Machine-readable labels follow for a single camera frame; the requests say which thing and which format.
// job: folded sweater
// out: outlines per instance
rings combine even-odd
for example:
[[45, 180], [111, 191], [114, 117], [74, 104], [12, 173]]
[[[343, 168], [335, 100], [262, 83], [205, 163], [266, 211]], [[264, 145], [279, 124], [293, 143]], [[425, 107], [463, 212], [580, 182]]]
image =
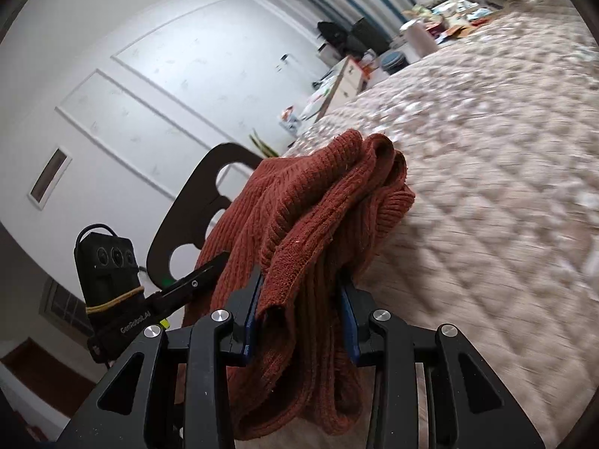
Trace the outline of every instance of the folded sweater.
[[364, 400], [343, 345], [335, 276], [342, 267], [359, 275], [409, 210], [406, 174], [388, 138], [349, 130], [310, 156], [263, 160], [207, 238], [198, 265], [231, 256], [212, 298], [187, 306], [184, 326], [223, 308], [255, 264], [265, 277], [255, 355], [227, 371], [237, 439], [296, 416], [333, 435], [358, 420]]

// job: camera lens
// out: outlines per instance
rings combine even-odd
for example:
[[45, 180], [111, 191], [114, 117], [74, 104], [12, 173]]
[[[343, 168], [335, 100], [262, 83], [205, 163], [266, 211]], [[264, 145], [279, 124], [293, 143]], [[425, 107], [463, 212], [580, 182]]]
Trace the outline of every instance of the camera lens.
[[104, 266], [109, 263], [109, 254], [103, 248], [98, 248], [98, 260]]
[[116, 266], [123, 266], [123, 254], [121, 253], [121, 250], [113, 248], [112, 256]]

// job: black chair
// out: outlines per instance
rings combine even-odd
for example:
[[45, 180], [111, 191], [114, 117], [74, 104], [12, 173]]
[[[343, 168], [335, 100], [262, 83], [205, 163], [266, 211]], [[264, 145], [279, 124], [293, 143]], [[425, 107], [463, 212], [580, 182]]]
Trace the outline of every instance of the black chair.
[[178, 247], [191, 243], [201, 250], [204, 246], [212, 218], [231, 205], [216, 187], [216, 179], [221, 169], [235, 162], [255, 170], [262, 159], [241, 145], [223, 143], [206, 154], [183, 186], [148, 252], [146, 269], [154, 285], [165, 288], [176, 281], [170, 262]]

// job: beige bedspread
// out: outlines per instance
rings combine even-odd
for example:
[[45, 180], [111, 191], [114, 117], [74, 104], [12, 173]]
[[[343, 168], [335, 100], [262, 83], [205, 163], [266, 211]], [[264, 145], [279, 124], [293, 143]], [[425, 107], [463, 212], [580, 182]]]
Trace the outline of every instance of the beige bedspread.
[[[456, 324], [549, 449], [599, 384], [598, 89], [599, 49], [571, 3], [520, 0], [290, 150], [347, 128], [395, 142], [416, 203], [361, 287], [409, 323]], [[243, 446], [363, 448], [367, 425], [329, 438], [297, 420]]]

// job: white mattress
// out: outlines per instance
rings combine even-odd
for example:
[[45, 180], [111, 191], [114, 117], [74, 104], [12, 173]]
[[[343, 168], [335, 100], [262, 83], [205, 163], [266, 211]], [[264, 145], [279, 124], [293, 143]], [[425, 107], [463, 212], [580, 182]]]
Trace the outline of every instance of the white mattress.
[[[408, 323], [456, 324], [548, 449], [599, 384], [598, 89], [599, 49], [571, 3], [520, 0], [333, 111], [289, 153], [347, 128], [394, 141], [416, 202], [360, 285]], [[329, 438], [297, 420], [242, 445], [363, 448], [367, 426], [365, 414]]]

